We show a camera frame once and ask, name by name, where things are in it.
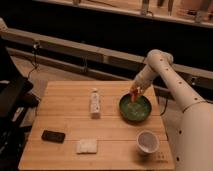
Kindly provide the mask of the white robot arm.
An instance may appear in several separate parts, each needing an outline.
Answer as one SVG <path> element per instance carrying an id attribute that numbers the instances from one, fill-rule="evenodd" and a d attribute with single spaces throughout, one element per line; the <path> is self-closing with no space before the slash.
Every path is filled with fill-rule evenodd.
<path id="1" fill-rule="evenodd" d="M 178 136 L 175 171 L 213 171 L 213 104 L 201 97 L 172 68 L 170 53 L 153 49 L 146 66 L 136 75 L 130 88 L 132 101 L 160 76 L 183 115 Z"/>

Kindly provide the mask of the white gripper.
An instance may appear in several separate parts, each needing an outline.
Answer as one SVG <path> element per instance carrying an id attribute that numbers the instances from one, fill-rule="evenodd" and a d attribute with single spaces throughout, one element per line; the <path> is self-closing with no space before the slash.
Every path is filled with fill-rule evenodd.
<path id="1" fill-rule="evenodd" d="M 149 83 L 146 80 L 135 78 L 130 88 L 130 94 L 137 97 L 139 94 L 143 94 L 148 87 Z"/>

